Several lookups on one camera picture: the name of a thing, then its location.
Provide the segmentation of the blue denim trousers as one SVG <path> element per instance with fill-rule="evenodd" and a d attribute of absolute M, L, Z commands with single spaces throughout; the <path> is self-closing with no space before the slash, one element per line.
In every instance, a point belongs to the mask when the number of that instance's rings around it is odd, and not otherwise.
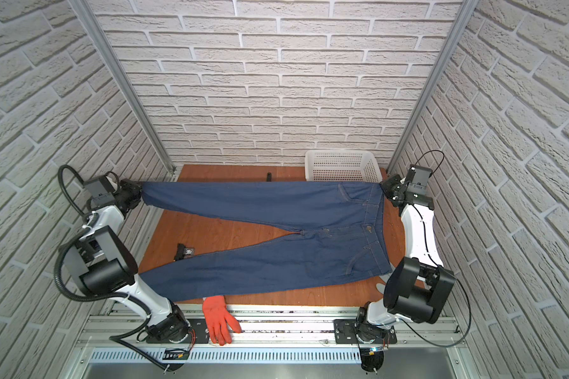
<path fill-rule="evenodd" d="M 348 284 L 391 272 L 377 183 L 144 183 L 147 205 L 284 231 L 142 273 L 174 302 Z"/>

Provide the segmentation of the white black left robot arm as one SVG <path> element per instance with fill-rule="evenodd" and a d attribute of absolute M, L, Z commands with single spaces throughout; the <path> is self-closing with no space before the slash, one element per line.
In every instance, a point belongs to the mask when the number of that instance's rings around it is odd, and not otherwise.
<path fill-rule="evenodd" d="M 90 193 L 85 225 L 55 263 L 55 272 L 65 268 L 84 300 L 114 300 L 142 317 L 147 342 L 185 341 L 191 326 L 183 312 L 142 280 L 134 256 L 118 237 L 126 215 L 141 201 L 141 187 L 111 171 L 83 186 Z"/>

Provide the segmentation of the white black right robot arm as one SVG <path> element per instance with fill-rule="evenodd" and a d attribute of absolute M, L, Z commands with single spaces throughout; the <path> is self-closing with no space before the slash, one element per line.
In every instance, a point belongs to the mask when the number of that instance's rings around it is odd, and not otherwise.
<path fill-rule="evenodd" d="M 385 285 L 383 300 L 360 309 L 359 322 L 385 327 L 398 321 L 434 324 L 456 283 L 444 268 L 434 235 L 435 205 L 427 195 L 433 170 L 413 164 L 405 177 L 380 183 L 385 199 L 399 210 L 405 231 L 406 255 Z"/>

